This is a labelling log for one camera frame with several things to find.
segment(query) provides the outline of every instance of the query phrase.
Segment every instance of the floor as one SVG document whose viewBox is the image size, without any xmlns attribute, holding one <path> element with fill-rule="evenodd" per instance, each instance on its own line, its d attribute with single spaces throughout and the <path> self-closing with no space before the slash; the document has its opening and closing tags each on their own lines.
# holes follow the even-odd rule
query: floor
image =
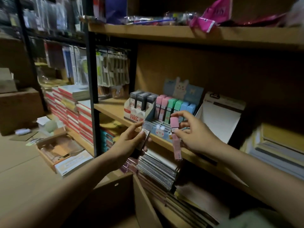
<svg viewBox="0 0 304 228">
<path fill-rule="evenodd" d="M 0 217 L 61 178 L 39 156 L 34 145 L 0 135 Z M 37 133 L 33 138 L 44 137 Z"/>
</svg>

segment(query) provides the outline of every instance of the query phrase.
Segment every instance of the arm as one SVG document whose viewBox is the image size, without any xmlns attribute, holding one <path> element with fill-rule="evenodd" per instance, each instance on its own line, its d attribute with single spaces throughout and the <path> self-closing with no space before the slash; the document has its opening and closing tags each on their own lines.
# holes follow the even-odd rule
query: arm
<svg viewBox="0 0 304 228">
<path fill-rule="evenodd" d="M 33 197 L 0 220 L 2 228 L 60 227 L 71 212 L 109 172 L 120 168 L 144 138 L 129 127 L 115 145 L 48 191 Z"/>
<path fill-rule="evenodd" d="M 233 171 L 251 189 L 261 195 L 274 209 L 295 227 L 304 224 L 304 181 L 267 163 L 243 153 L 219 140 L 199 119 L 189 112 L 180 111 L 172 117 L 183 116 L 176 135 L 185 145 L 197 153 L 210 155 Z"/>
</svg>

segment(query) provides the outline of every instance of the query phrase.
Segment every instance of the small open box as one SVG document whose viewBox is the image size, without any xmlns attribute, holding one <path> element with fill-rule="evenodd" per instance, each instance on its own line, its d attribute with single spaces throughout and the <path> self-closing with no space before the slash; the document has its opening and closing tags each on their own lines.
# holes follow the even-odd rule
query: small open box
<svg viewBox="0 0 304 228">
<path fill-rule="evenodd" d="M 58 143 L 60 139 L 66 139 L 65 142 Z M 54 149 L 52 150 L 52 155 L 61 156 L 62 158 L 59 160 L 52 160 L 48 151 L 43 151 L 42 149 L 47 145 L 52 145 Z M 56 172 L 55 165 L 71 156 L 71 153 L 78 154 L 83 151 L 83 147 L 81 147 L 76 141 L 72 140 L 68 135 L 67 132 L 61 132 L 54 136 L 41 139 L 36 143 L 36 148 L 40 154 L 40 156 L 45 160 L 47 165 L 51 167 L 51 169 Z"/>
<path fill-rule="evenodd" d="M 161 228 L 136 175 L 99 184 L 62 227 Z"/>
</svg>

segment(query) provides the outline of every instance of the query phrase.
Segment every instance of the spiral binding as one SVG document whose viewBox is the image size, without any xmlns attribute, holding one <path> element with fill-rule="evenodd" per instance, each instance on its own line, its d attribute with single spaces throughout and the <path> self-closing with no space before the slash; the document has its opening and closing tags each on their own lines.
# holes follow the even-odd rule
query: spiral binding
<svg viewBox="0 0 304 228">
<path fill-rule="evenodd" d="M 167 190 L 171 190 L 177 175 L 177 172 L 148 155 L 139 158 L 137 168 L 160 183 Z"/>
</svg>

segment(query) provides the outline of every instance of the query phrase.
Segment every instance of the spiral notebook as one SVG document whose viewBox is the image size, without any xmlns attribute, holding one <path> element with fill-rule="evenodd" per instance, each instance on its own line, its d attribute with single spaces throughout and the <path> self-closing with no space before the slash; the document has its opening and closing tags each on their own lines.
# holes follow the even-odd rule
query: spiral notebook
<svg viewBox="0 0 304 228">
<path fill-rule="evenodd" d="M 167 190 L 171 190 L 177 177 L 177 165 L 151 151 L 138 160 L 137 169 L 150 176 Z"/>
</svg>

